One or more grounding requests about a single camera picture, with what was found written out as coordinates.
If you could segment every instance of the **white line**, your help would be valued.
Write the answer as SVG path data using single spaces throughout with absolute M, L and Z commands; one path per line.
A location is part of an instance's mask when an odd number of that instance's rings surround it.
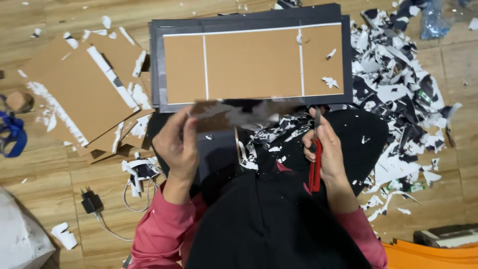
M 312 96 L 326 96 L 326 95 L 343 95 L 344 93 L 334 93 L 334 94 L 321 94 L 321 95 L 302 95 L 302 96 L 287 96 L 287 97 L 271 97 L 271 98 L 250 98 L 250 99 L 256 99 L 256 100 L 262 100 L 262 99 L 285 99 L 285 98 L 296 98 L 296 97 L 312 97 Z M 192 103 L 172 103 L 168 105 L 187 105 L 187 104 L 195 104 L 195 102 Z
M 332 25 L 342 25 L 342 23 L 340 23 L 340 22 L 332 22 L 332 23 L 323 23 L 323 24 L 311 24 L 311 25 L 301 25 L 301 26 L 291 26 L 291 27 L 280 27 L 280 28 L 255 29 L 255 30 L 240 30 L 240 31 L 229 31 L 229 32 L 189 33 L 189 34 L 163 34 L 163 36 L 210 35 L 210 34 L 236 34 L 236 33 L 251 33 L 251 32 L 267 32 L 267 31 L 279 31 L 279 30 L 289 30 L 289 29 L 302 29 L 302 28 L 319 27 L 319 26 L 332 26 Z
M 299 28 L 299 36 L 301 37 L 302 41 L 302 31 Z M 304 93 L 304 60 L 302 59 L 302 42 L 299 45 L 299 55 L 300 55 L 300 80 L 301 80 L 301 87 L 302 87 L 302 96 L 305 95 Z
M 209 85 L 207 84 L 206 36 L 203 35 L 204 78 L 206 79 L 206 100 L 209 100 Z

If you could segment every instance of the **pink sleeve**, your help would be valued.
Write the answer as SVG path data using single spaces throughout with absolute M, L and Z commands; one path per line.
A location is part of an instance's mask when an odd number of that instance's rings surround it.
M 156 192 L 151 206 L 136 227 L 131 248 L 132 269 L 182 268 L 179 250 L 185 232 L 195 223 L 196 208 L 192 202 L 181 205 L 163 198 L 163 187 Z
M 350 234 L 372 268 L 386 269 L 388 264 L 387 254 L 382 243 L 375 236 L 372 227 L 370 227 L 363 210 L 358 208 L 352 213 L 337 214 L 336 218 Z

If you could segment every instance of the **pink long-sleeve shirt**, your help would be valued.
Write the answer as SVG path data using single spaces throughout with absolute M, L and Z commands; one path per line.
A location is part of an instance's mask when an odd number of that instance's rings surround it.
M 176 205 L 164 200 L 161 186 L 151 206 L 136 227 L 131 249 L 132 269 L 181 269 L 185 265 L 194 234 L 207 209 L 201 194 L 190 202 Z M 374 269 L 387 268 L 387 255 L 376 238 L 361 208 L 348 214 L 337 214 L 338 222 L 347 230 Z

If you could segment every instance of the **blue strap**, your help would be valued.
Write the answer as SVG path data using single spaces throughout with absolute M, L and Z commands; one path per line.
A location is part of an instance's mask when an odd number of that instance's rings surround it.
M 0 99 L 5 103 L 6 97 L 0 94 Z M 0 137 L 0 153 L 6 158 L 18 157 L 27 144 L 27 134 L 23 129 L 23 121 L 15 118 L 12 112 L 0 111 L 3 123 L 0 123 L 0 134 L 10 132 L 6 138 Z M 16 142 L 9 153 L 4 152 L 9 143 Z

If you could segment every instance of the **red scissors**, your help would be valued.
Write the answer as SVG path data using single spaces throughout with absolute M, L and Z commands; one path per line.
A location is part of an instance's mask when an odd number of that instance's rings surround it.
M 319 136 L 317 134 L 317 128 L 320 126 L 320 109 L 315 110 L 315 121 L 314 121 L 314 139 L 310 145 L 310 152 L 315 153 L 315 162 L 310 163 L 309 171 L 309 190 L 319 191 L 320 190 L 320 156 L 322 155 L 322 144 L 320 143 Z

